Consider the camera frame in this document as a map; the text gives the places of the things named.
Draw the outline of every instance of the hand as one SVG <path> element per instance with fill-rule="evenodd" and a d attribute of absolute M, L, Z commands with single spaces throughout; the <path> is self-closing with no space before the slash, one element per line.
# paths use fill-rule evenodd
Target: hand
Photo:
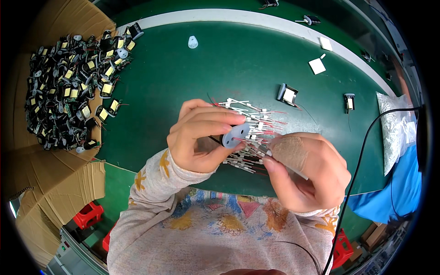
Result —
<path fill-rule="evenodd" d="M 193 172 L 214 171 L 229 154 L 243 149 L 245 145 L 240 143 L 234 149 L 218 146 L 211 152 L 198 152 L 197 139 L 226 134 L 232 129 L 231 125 L 243 124 L 245 119 L 235 111 L 213 107 L 201 99 L 185 101 L 178 122 L 171 127 L 167 136 L 174 162 L 180 168 Z"/>
<path fill-rule="evenodd" d="M 307 151 L 301 172 L 309 179 L 304 180 L 297 174 L 291 176 L 282 163 L 264 157 L 263 164 L 281 205 L 299 213 L 340 205 L 351 179 L 347 162 L 320 134 L 293 133 L 276 138 L 273 142 L 286 136 L 300 137 L 303 149 Z"/>

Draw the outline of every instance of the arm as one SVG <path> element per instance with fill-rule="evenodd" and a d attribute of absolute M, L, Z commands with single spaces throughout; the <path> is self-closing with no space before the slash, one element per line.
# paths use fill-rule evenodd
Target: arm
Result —
<path fill-rule="evenodd" d="M 110 233 L 107 255 L 109 270 L 129 246 L 150 228 L 168 218 L 176 208 L 176 193 L 182 188 L 208 179 L 234 149 L 217 147 L 200 152 L 197 139 L 226 134 L 230 125 L 242 124 L 245 117 L 224 108 L 212 107 L 201 99 L 185 102 L 178 122 L 167 137 L 168 149 L 152 158 L 135 176 L 130 189 L 128 210 L 123 211 Z"/>
<path fill-rule="evenodd" d="M 107 263 L 111 268 L 118 255 L 143 233 L 168 218 L 176 208 L 176 193 L 182 188 L 200 183 L 213 173 L 197 173 L 178 167 L 169 149 L 155 154 L 135 176 L 130 188 L 128 209 L 110 234 Z"/>
<path fill-rule="evenodd" d="M 263 158 L 271 184 L 280 203 L 296 215 L 309 252 L 324 269 L 336 233 L 339 207 L 351 179 L 347 163 L 319 134 L 284 135 L 273 139 L 269 148 L 277 160 L 283 161 Z M 284 164 L 305 174 L 308 180 L 289 174 Z"/>

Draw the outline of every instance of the red stool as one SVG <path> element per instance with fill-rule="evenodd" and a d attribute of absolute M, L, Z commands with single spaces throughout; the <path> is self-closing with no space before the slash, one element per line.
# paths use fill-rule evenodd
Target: red stool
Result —
<path fill-rule="evenodd" d="M 73 217 L 73 220 L 81 229 L 86 229 L 102 221 L 102 213 L 104 213 L 104 208 L 91 202 L 84 206 L 84 208 Z"/>
<path fill-rule="evenodd" d="M 107 234 L 107 236 L 103 239 L 103 248 L 107 252 L 109 252 L 110 232 L 113 230 L 113 228 L 114 228 L 114 226 L 110 229 L 110 231 Z"/>
<path fill-rule="evenodd" d="M 341 229 L 341 232 L 337 235 L 337 241 L 333 251 L 333 267 L 331 269 L 342 266 L 342 264 L 345 263 L 353 253 L 352 245 L 348 241 L 344 229 Z"/>

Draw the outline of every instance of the patterned sweater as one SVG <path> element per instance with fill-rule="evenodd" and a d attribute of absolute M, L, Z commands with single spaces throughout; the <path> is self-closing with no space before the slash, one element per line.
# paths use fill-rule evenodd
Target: patterned sweater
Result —
<path fill-rule="evenodd" d="M 297 245 L 324 269 L 339 207 L 293 213 L 276 198 L 188 187 L 214 172 L 181 169 L 168 149 L 150 158 L 111 231 L 109 273 L 217 275 L 249 268 L 317 274 Z"/>

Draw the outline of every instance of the cardboard box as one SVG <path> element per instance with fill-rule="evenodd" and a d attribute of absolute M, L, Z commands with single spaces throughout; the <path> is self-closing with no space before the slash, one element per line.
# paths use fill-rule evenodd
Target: cardboard box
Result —
<path fill-rule="evenodd" d="M 49 0 L 25 34 L 2 91 L 2 195 L 13 199 L 26 191 L 16 226 L 42 268 L 55 254 L 61 225 L 84 205 L 104 196 L 105 171 L 103 163 L 88 164 L 98 148 L 81 154 L 44 151 L 36 136 L 28 133 L 24 104 L 29 59 L 40 46 L 55 45 L 67 34 L 100 38 L 106 29 L 114 31 L 114 23 L 89 1 Z M 89 102 L 91 110 L 100 104 L 99 96 Z M 97 127 L 92 138 L 101 142 Z"/>
<path fill-rule="evenodd" d="M 360 237 L 361 241 L 365 242 L 368 237 L 370 237 L 370 235 L 376 230 L 377 227 L 378 226 L 375 223 L 372 223 L 370 227 Z"/>
<path fill-rule="evenodd" d="M 361 241 L 365 245 L 365 249 L 372 252 L 377 248 L 377 245 L 385 238 L 386 224 L 377 226 L 372 224 L 367 231 L 361 236 Z"/>

